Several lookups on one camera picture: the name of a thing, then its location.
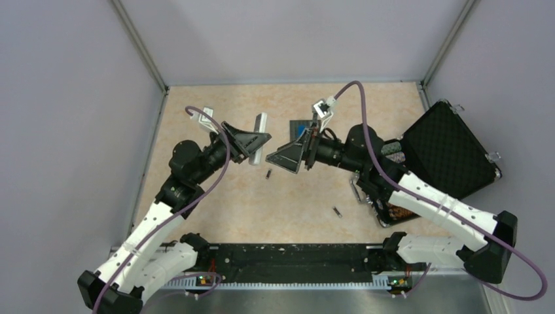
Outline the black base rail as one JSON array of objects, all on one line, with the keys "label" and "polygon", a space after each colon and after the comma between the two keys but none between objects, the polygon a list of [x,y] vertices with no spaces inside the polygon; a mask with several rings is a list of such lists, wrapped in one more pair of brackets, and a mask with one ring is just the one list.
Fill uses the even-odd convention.
[{"label": "black base rail", "polygon": [[225,283],[369,283],[386,271],[404,273],[406,264],[381,245],[214,243],[194,266],[214,271]]}]

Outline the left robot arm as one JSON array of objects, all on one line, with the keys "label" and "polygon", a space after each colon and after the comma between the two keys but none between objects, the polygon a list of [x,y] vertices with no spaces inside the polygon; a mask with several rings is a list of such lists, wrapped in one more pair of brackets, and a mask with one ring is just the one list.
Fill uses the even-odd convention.
[{"label": "left robot arm", "polygon": [[190,268],[202,270],[210,260],[205,241],[194,236],[178,243],[162,257],[153,254],[206,197],[200,186],[229,162],[260,162],[261,150],[271,136],[263,117],[254,131],[239,130],[223,122],[222,133],[210,132],[210,144],[195,141],[175,145],[169,162],[170,176],[161,186],[143,220],[118,250],[97,270],[84,271],[77,283],[85,305],[94,313],[140,313],[148,300],[168,281]]}]

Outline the white remote control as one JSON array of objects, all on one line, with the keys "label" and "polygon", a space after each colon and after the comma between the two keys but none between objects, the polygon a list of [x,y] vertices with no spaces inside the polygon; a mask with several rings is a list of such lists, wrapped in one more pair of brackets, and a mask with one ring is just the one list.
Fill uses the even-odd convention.
[{"label": "white remote control", "polygon": [[[268,114],[265,112],[259,113],[255,118],[254,132],[264,133],[266,131],[267,123],[268,123]],[[263,148],[263,144],[261,144],[260,142],[261,139],[262,139],[261,136],[257,137],[257,143],[259,144],[259,146],[256,149],[256,151],[249,157],[249,164],[251,166],[257,166],[261,163],[262,148]]]}]

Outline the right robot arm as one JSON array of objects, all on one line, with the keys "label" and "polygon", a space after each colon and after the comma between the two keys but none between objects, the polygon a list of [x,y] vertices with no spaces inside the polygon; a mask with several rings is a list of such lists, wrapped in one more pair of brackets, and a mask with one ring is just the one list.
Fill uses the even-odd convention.
[{"label": "right robot arm", "polygon": [[266,161],[298,173],[320,162],[358,174],[357,186],[373,202],[407,209],[450,232],[454,238],[399,233],[387,240],[385,264],[400,270],[406,264],[432,263],[461,267],[479,280],[502,282],[516,245],[518,219],[473,208],[437,190],[415,173],[381,153],[384,142],[365,124],[353,126],[346,142],[328,139],[317,127],[306,128],[279,147]]}]

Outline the black poker chip case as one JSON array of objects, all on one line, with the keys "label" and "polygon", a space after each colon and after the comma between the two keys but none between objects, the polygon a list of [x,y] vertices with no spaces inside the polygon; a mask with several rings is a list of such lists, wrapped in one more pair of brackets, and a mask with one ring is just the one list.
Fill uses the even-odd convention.
[{"label": "black poker chip case", "polygon": [[362,125],[350,129],[346,152],[362,163],[357,170],[357,185],[372,202],[378,222],[384,228],[417,218],[407,208],[389,202],[397,190],[393,183],[399,183],[404,174],[415,174],[433,188],[459,200],[502,177],[500,168],[446,100],[436,102],[401,139],[392,142],[402,154],[396,160],[391,157],[392,149],[385,148],[386,141],[373,129],[368,134],[375,160],[387,174],[386,179],[374,167]]}]

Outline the grey lego baseplate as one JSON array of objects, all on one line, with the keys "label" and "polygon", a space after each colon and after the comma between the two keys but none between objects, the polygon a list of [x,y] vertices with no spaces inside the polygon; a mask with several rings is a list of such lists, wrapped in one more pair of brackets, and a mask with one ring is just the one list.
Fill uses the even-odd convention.
[{"label": "grey lego baseplate", "polygon": [[297,135],[297,128],[300,125],[304,125],[307,128],[309,128],[311,126],[312,121],[311,120],[290,120],[289,121],[289,135],[290,135],[290,140],[293,141],[295,139],[297,139],[300,135]]}]

